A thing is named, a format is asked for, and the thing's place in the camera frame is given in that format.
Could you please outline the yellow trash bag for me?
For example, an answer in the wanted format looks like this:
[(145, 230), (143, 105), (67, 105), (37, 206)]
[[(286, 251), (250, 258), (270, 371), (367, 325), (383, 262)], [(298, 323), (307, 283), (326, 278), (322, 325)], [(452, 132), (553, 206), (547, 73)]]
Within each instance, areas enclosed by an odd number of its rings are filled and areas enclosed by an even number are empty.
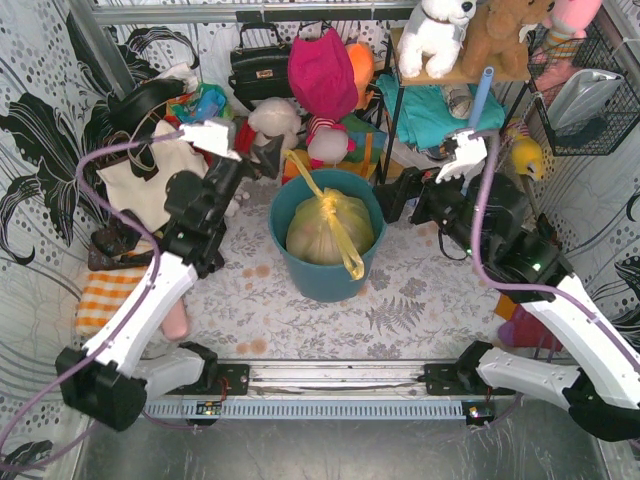
[(343, 265), (352, 280), (365, 275), (362, 255), (375, 242), (369, 210), (364, 202), (334, 188), (320, 188), (298, 155), (285, 152), (312, 196), (302, 201), (289, 224), (285, 247), (293, 257), (314, 265)]

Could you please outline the teal trash bin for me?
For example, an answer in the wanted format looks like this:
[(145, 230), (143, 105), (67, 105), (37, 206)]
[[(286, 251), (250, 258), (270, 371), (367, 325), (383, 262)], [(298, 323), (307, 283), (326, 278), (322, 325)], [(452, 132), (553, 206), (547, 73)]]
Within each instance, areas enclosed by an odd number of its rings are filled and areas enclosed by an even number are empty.
[[(362, 255), (362, 259), (365, 272), (369, 273), (376, 257), (376, 250), (386, 232), (386, 222), (372, 186), (362, 177), (339, 169), (314, 170), (311, 177), (318, 187), (334, 188), (345, 195), (356, 197), (362, 200), (368, 209), (375, 242)], [(352, 279), (341, 264), (326, 266), (304, 262), (289, 254), (285, 248), (287, 231), (296, 208), (311, 197), (312, 191), (302, 177), (287, 182), (279, 189), (268, 215), (272, 239), (284, 259), (289, 278), (303, 296), (324, 303), (352, 298), (364, 285), (364, 279)]]

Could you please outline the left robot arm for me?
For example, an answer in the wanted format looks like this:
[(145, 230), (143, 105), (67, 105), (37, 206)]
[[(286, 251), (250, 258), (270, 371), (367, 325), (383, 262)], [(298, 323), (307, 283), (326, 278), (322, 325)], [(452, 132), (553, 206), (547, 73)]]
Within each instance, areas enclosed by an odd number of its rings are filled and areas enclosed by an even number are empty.
[(217, 354), (197, 343), (183, 342), (153, 360), (142, 355), (181, 297), (223, 267), (225, 212), (243, 179), (277, 178), (283, 140), (253, 147), (253, 157), (220, 156), (203, 176), (183, 170), (168, 180), (170, 220), (144, 277), (82, 349), (66, 348), (56, 359), (67, 406), (121, 432), (165, 394), (230, 392)]

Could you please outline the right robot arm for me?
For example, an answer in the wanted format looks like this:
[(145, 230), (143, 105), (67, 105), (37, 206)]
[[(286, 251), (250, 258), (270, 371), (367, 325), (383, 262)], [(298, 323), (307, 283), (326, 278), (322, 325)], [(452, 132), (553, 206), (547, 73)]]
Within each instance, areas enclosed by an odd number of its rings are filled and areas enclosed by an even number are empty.
[[(474, 341), (430, 391), (523, 393), (566, 411), (609, 442), (639, 437), (639, 355), (590, 301), (559, 248), (523, 227), (527, 199), (503, 174), (493, 178), (480, 234), (481, 261), (495, 289), (532, 314), (575, 360), (553, 366)], [(597, 314), (594, 319), (589, 316)]]

